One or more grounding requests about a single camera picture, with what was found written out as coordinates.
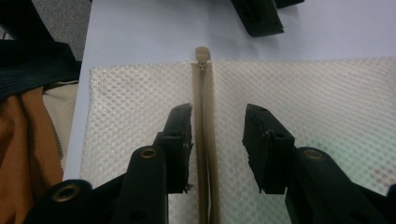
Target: white table surface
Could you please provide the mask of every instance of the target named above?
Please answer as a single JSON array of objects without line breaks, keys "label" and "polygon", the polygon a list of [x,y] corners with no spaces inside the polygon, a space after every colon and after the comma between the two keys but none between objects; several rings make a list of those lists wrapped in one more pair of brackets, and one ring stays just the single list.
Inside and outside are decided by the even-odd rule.
[{"label": "white table surface", "polygon": [[305,0],[278,11],[285,34],[250,37],[230,0],[94,0],[64,179],[79,178],[97,66],[194,60],[337,60],[396,56],[396,1]]}]

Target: beige zipper tape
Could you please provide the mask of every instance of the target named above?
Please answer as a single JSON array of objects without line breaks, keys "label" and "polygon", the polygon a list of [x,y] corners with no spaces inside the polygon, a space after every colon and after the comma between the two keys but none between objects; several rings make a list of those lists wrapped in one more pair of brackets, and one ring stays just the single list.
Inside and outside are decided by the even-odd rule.
[{"label": "beige zipper tape", "polygon": [[209,49],[197,48],[192,66],[195,145],[201,224],[219,223],[219,179],[214,136],[213,73]]}]

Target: white mesh fabric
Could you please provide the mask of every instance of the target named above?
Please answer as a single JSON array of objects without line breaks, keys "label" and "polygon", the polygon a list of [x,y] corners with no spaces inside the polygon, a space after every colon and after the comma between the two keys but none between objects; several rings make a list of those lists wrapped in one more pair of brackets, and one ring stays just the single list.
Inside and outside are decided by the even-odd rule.
[{"label": "white mesh fabric", "polygon": [[[192,103],[190,63],[92,69],[80,177],[98,187],[123,174],[132,152],[150,146],[171,109],[186,103]],[[188,194],[169,195],[170,223],[198,223],[195,148],[189,183]]]},{"label": "white mesh fabric", "polygon": [[290,223],[284,196],[259,194],[242,145],[247,103],[269,109],[296,146],[330,154],[352,181],[396,183],[396,59],[214,62],[221,223]]}]

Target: orange fabric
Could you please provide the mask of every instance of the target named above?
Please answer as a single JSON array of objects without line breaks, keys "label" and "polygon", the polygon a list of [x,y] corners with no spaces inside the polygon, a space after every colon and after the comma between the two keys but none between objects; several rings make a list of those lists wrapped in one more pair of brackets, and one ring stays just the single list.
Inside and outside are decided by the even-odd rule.
[{"label": "orange fabric", "polygon": [[42,88],[0,101],[0,223],[22,223],[63,171]]}]

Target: zipper slider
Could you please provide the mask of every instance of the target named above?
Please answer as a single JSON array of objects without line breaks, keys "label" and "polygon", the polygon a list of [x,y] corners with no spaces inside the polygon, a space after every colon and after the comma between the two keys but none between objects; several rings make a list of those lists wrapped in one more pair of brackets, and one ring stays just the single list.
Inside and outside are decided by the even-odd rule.
[{"label": "zipper slider", "polygon": [[195,58],[201,71],[205,71],[206,63],[210,60],[209,49],[207,47],[199,47],[195,50]]}]

